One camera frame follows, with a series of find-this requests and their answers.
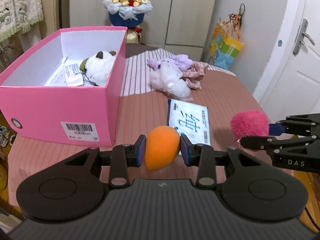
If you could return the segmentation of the pink fluffy pompom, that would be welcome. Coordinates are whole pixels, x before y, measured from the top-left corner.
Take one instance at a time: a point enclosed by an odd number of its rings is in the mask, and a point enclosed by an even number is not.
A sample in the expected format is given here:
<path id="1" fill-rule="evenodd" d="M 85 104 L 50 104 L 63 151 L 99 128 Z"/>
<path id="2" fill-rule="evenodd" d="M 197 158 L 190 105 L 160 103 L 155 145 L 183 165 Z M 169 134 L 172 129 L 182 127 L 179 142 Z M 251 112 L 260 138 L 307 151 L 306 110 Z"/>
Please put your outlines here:
<path id="1" fill-rule="evenodd" d="M 230 127 L 238 146 L 244 137 L 267 137 L 269 135 L 269 119 L 264 112 L 258 110 L 237 113 L 232 117 Z"/>

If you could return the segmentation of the white tissue pack blue print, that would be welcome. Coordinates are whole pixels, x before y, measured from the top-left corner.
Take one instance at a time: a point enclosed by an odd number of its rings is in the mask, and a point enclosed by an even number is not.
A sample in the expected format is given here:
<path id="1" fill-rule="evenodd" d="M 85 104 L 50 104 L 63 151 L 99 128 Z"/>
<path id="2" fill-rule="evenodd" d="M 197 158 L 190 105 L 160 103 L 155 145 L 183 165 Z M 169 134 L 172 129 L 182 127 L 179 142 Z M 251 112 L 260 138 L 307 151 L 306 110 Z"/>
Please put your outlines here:
<path id="1" fill-rule="evenodd" d="M 210 143 L 208 108 L 176 99 L 168 100 L 168 126 L 185 134 L 192 144 Z"/>

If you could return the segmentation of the orange makeup sponge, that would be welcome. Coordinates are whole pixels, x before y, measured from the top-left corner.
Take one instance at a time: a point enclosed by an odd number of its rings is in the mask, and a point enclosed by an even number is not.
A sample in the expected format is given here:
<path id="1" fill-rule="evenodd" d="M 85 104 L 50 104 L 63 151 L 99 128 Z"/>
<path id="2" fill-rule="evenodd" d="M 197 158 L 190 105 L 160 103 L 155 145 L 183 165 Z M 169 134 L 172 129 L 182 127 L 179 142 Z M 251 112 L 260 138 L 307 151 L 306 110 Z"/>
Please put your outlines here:
<path id="1" fill-rule="evenodd" d="M 180 151 L 179 133 L 170 126 L 158 126 L 147 136 L 145 163 L 149 171 L 168 166 Z"/>

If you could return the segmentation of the white brown plush toy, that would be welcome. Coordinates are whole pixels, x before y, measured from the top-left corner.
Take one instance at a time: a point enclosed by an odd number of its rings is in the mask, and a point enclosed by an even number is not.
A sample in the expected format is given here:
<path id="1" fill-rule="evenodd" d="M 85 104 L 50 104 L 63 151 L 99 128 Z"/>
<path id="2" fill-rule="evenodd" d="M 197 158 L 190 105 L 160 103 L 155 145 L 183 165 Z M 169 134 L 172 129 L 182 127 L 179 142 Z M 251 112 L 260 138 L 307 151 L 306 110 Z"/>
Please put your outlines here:
<path id="1" fill-rule="evenodd" d="M 108 76 L 116 60 L 115 51 L 99 51 L 84 59 L 80 64 L 80 72 L 84 80 L 94 86 L 105 86 Z"/>

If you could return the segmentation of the white wipes pack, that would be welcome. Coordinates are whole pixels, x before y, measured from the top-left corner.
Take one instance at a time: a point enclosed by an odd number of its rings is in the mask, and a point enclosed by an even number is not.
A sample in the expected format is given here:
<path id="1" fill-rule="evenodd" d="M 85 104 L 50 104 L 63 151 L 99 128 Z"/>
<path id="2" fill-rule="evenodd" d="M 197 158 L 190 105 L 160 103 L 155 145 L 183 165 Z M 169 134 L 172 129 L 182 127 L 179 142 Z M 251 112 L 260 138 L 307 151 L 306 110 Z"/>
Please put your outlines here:
<path id="1" fill-rule="evenodd" d="M 84 85 L 84 78 L 80 71 L 80 61 L 70 60 L 68 56 L 62 58 L 61 64 L 44 86 L 78 87 Z"/>

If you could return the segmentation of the white door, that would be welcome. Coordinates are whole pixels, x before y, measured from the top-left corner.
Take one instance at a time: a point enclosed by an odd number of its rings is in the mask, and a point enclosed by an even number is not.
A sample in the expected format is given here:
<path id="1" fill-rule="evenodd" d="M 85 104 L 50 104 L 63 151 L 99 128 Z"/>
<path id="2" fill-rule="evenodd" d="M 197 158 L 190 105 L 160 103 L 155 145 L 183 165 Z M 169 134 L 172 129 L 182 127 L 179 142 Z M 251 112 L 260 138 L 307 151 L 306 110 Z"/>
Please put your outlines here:
<path id="1" fill-rule="evenodd" d="M 304 38 L 305 45 L 294 56 L 304 18 L 315 45 Z M 271 121 L 319 112 L 319 0 L 287 0 L 276 45 L 253 96 Z"/>

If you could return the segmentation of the pink floral scrunchie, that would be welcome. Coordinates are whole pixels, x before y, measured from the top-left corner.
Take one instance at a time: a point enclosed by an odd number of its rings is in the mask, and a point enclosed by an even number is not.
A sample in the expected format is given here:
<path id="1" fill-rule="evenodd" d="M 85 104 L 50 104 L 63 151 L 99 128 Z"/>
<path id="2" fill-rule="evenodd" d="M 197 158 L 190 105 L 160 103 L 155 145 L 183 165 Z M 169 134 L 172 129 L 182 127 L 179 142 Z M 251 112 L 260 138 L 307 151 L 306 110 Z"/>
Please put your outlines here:
<path id="1" fill-rule="evenodd" d="M 182 79 L 190 89 L 201 90 L 201 80 L 204 78 L 209 66 L 208 63 L 194 61 L 189 69 L 182 72 Z"/>

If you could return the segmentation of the pink cardboard box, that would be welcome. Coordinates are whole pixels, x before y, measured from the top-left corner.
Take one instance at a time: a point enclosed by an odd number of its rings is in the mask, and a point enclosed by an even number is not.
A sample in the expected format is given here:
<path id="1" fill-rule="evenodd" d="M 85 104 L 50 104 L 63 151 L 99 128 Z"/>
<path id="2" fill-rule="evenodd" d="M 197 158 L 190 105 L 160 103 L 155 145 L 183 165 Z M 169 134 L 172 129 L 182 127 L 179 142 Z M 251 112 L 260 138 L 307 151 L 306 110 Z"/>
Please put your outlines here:
<path id="1" fill-rule="evenodd" d="M 1 111 L 18 134 L 37 140 L 111 146 L 116 139 L 126 53 L 125 27 L 60 29 L 1 73 Z M 63 59 L 80 62 L 100 51 L 116 59 L 103 86 L 48 86 Z"/>

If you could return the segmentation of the purple plush toy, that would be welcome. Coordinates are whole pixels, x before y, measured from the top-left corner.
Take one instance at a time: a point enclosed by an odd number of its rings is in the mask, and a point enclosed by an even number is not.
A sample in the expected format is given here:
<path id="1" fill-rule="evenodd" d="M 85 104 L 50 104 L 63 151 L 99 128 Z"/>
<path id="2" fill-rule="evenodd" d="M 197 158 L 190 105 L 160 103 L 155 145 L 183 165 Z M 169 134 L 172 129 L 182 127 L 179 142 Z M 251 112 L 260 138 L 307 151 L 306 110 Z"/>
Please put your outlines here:
<path id="1" fill-rule="evenodd" d="M 161 60 L 157 59 L 147 59 L 147 65 L 153 70 L 160 69 L 160 64 L 164 61 L 170 62 L 173 66 L 176 66 L 181 71 L 186 71 L 191 68 L 193 60 L 189 58 L 188 55 L 179 54 L 170 56 Z"/>

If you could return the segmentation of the colourful paper gift bag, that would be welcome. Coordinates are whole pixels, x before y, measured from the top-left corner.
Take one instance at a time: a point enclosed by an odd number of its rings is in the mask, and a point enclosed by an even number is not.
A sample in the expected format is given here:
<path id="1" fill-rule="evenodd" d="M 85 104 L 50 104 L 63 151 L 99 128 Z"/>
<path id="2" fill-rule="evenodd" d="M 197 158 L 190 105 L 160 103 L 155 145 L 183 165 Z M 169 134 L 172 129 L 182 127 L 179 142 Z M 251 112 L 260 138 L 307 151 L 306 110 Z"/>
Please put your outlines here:
<path id="1" fill-rule="evenodd" d="M 239 12 L 231 13 L 228 20 L 219 19 L 216 23 L 209 44 L 209 60 L 213 65 L 228 70 L 242 50 L 241 27 L 245 11 L 246 6 L 241 3 Z"/>

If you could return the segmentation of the beige wardrobe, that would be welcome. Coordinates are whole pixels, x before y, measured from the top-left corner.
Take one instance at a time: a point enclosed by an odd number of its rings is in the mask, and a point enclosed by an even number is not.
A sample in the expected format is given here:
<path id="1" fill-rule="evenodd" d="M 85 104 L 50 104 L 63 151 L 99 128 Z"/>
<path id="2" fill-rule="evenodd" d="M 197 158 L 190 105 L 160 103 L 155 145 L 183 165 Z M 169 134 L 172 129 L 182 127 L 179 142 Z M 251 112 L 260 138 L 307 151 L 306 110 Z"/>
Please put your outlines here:
<path id="1" fill-rule="evenodd" d="M 199 61 L 215 0 L 69 0 L 70 24 L 139 25 L 140 42 Z"/>

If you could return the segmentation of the yellow flower bouquet blue wrap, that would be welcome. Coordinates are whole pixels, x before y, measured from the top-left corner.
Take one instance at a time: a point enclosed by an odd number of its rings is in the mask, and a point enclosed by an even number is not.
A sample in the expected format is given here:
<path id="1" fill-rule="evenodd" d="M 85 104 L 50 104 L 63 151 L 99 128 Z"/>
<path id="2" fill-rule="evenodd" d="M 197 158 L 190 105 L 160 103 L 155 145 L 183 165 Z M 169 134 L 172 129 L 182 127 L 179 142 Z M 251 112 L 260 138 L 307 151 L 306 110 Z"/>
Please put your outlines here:
<path id="1" fill-rule="evenodd" d="M 141 43 L 140 24 L 144 16 L 153 10 L 150 0 L 103 0 L 108 19 L 113 26 L 127 28 L 126 42 Z"/>

